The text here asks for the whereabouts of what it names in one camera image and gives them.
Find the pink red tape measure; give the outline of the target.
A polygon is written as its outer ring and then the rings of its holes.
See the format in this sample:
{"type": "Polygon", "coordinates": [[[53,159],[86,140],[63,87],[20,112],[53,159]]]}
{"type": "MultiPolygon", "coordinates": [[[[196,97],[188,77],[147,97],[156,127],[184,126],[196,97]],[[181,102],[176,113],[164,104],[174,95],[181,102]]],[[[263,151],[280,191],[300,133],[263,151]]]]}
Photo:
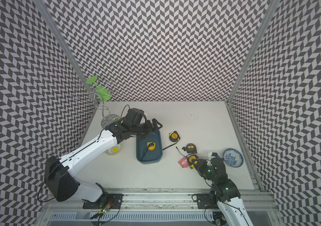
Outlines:
{"type": "Polygon", "coordinates": [[[188,164],[188,160],[186,157],[183,157],[180,161],[178,161],[178,164],[182,167],[182,168],[188,168],[189,164],[188,164]]]}

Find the small black yellow tape measure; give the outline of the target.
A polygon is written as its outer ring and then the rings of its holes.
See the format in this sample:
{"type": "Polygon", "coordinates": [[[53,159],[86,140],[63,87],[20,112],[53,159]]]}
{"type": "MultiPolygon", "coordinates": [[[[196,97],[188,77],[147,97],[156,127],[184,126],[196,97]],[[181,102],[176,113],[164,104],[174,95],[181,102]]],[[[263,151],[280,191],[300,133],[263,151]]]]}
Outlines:
{"type": "Polygon", "coordinates": [[[187,157],[189,155],[198,153],[196,146],[192,143],[187,144],[186,146],[182,147],[181,149],[176,147],[176,149],[179,152],[179,154],[183,157],[187,157]]]}

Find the black yellow round tape measure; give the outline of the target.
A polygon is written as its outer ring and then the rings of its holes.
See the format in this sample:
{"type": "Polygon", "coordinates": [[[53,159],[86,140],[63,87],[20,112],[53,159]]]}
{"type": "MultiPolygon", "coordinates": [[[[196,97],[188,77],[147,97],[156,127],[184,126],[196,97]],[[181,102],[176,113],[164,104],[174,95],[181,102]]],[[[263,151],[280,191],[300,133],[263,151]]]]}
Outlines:
{"type": "Polygon", "coordinates": [[[179,136],[178,132],[177,131],[171,132],[169,134],[169,140],[172,142],[172,144],[167,146],[167,147],[165,147],[165,148],[163,148],[162,149],[163,151],[168,149],[168,148],[170,148],[170,147],[172,147],[172,146],[174,146],[174,145],[176,145],[179,142],[180,136],[179,136]]]}

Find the dark teal storage box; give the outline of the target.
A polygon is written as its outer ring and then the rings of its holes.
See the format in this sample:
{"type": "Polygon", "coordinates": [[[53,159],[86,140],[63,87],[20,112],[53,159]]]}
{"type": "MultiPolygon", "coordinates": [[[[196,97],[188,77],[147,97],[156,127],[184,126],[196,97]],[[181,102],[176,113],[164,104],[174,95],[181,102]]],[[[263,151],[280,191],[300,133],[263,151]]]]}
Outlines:
{"type": "Polygon", "coordinates": [[[136,138],[136,158],[142,164],[157,163],[163,156],[163,145],[159,131],[152,133],[144,139],[136,138]],[[148,142],[155,142],[156,148],[153,151],[146,149],[148,142]]]}

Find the yellow black square tape measure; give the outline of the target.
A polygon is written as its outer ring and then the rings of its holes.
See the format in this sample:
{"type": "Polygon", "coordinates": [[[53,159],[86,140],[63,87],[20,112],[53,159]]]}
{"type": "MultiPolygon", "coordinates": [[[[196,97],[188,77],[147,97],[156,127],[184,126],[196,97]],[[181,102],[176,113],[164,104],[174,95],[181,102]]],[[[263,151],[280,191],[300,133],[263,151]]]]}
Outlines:
{"type": "Polygon", "coordinates": [[[189,164],[189,161],[192,161],[192,160],[198,160],[198,162],[200,161],[199,157],[196,154],[188,155],[187,160],[188,160],[188,164],[189,164]]]}

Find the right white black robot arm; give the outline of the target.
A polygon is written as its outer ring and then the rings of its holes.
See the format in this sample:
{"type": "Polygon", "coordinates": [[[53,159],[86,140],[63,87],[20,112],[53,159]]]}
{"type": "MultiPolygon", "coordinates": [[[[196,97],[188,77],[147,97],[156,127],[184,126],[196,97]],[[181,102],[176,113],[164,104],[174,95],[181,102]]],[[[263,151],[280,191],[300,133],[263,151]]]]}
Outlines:
{"type": "Polygon", "coordinates": [[[209,204],[205,210],[215,210],[211,224],[216,226],[252,226],[237,186],[228,178],[224,159],[211,154],[210,159],[200,159],[193,154],[187,158],[189,167],[210,181],[209,204]]]}

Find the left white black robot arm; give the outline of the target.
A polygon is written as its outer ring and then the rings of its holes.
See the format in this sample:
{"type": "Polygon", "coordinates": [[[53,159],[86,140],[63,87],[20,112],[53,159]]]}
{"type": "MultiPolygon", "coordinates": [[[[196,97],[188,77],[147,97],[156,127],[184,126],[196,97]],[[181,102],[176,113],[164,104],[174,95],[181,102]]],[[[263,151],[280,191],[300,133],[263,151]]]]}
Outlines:
{"type": "Polygon", "coordinates": [[[46,161],[45,182],[51,194],[58,202],[69,199],[97,202],[105,193],[99,184],[90,184],[81,180],[77,174],[88,163],[100,154],[122,141],[136,136],[145,138],[160,130],[163,125],[156,119],[147,120],[145,123],[136,124],[125,119],[116,121],[78,149],[63,155],[60,158],[50,157],[46,161]]]}

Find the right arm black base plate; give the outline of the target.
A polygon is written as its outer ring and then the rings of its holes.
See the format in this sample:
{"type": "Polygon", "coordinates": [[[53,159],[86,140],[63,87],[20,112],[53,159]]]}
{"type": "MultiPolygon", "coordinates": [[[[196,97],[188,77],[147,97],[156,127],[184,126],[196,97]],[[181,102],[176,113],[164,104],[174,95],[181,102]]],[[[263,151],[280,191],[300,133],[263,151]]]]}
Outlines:
{"type": "Polygon", "coordinates": [[[195,194],[193,197],[195,198],[195,201],[197,202],[198,209],[200,209],[200,210],[218,209],[217,205],[212,203],[209,194],[206,194],[206,193],[195,194]]]}

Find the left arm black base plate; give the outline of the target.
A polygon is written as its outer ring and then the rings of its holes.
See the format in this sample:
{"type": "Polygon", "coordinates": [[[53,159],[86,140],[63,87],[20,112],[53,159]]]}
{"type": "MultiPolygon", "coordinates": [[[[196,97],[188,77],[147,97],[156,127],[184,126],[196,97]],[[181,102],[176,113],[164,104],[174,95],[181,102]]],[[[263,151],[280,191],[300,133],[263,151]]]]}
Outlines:
{"type": "Polygon", "coordinates": [[[123,196],[123,194],[103,194],[95,202],[84,201],[82,208],[92,210],[103,210],[106,208],[119,209],[123,201],[123,196]]]}

